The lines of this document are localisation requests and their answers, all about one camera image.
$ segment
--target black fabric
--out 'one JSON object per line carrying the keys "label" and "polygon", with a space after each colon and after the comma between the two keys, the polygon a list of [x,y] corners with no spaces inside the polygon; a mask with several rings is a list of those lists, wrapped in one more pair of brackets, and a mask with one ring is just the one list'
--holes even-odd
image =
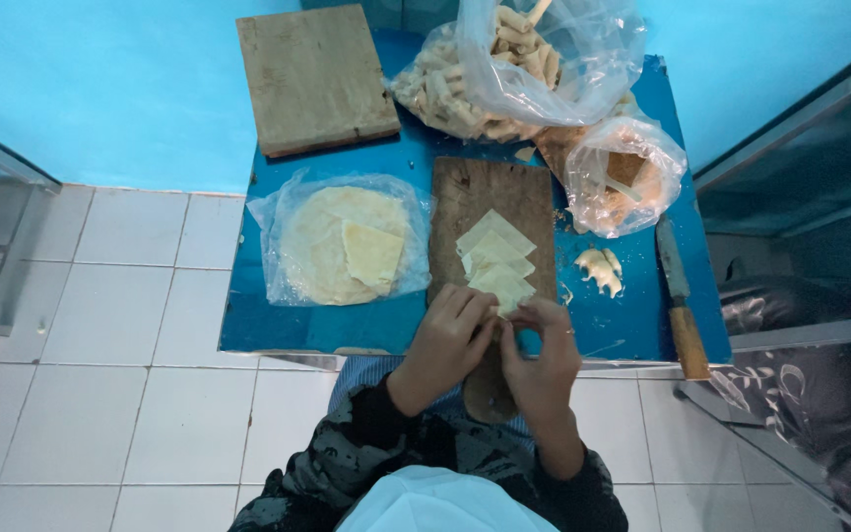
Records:
{"label": "black fabric", "polygon": [[[851,283],[759,276],[729,281],[720,295],[729,334],[851,319]],[[851,344],[738,353],[717,373],[712,384],[728,402],[824,467],[851,512]]]}
{"label": "black fabric", "polygon": [[519,443],[465,415],[405,417],[385,387],[359,386],[314,430],[287,470],[268,476],[231,532],[333,530],[380,477],[404,466],[446,467],[486,478],[559,530],[624,531],[629,525],[599,455],[587,450],[574,478],[551,478]]}

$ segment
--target camouflage jacket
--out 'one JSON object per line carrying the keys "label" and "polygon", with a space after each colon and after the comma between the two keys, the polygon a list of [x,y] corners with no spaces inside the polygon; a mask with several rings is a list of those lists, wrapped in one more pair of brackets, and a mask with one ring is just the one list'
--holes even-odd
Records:
{"label": "camouflage jacket", "polygon": [[382,476],[404,466],[447,467],[486,478],[560,530],[627,530],[613,482],[588,450],[567,481],[547,475],[535,455],[491,425],[465,415],[405,417],[386,391],[358,386],[324,417],[306,451],[271,472],[262,494],[242,508],[230,532],[334,530]]}

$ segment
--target sleeve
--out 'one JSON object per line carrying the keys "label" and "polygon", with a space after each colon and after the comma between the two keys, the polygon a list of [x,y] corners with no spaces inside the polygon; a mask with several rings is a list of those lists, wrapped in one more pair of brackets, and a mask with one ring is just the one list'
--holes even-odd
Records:
{"label": "sleeve", "polygon": [[387,376],[374,387],[354,388],[321,419],[307,450],[290,457],[284,474],[271,472],[261,496],[242,508],[230,532],[332,530],[394,468],[406,451],[407,434],[421,419],[396,410]]}
{"label": "sleeve", "polygon": [[534,455],[534,484],[563,517],[565,524],[576,524],[593,532],[629,529],[626,512],[613,494],[613,479],[602,458],[586,450],[584,466],[577,476],[561,481],[547,474],[540,457]]}

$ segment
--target knife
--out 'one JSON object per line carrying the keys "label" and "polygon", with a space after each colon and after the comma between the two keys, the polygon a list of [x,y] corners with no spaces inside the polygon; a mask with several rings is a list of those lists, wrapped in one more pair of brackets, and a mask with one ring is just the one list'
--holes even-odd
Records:
{"label": "knife", "polygon": [[678,254],[675,231],[671,220],[665,214],[655,226],[655,244],[658,246],[659,260],[662,261],[662,269],[665,270],[665,278],[668,281],[668,296],[671,297],[668,320],[671,321],[671,336],[675,342],[678,361],[682,364],[686,380],[707,381],[711,377],[708,357],[704,354],[695,316],[686,304],[691,292],[685,278],[682,257]]}

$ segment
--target blue wall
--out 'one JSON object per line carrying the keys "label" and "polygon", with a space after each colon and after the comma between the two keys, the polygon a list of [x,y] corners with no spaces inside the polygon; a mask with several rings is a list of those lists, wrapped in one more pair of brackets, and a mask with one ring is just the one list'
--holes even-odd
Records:
{"label": "blue wall", "polygon": [[851,63],[851,0],[637,0],[700,169]]}
{"label": "blue wall", "polygon": [[234,19],[298,0],[0,0],[0,142],[59,180],[244,192]]}
{"label": "blue wall", "polygon": [[[638,1],[695,169],[851,62],[850,0]],[[299,6],[0,0],[0,142],[68,183],[243,192],[255,131],[234,19]]]}

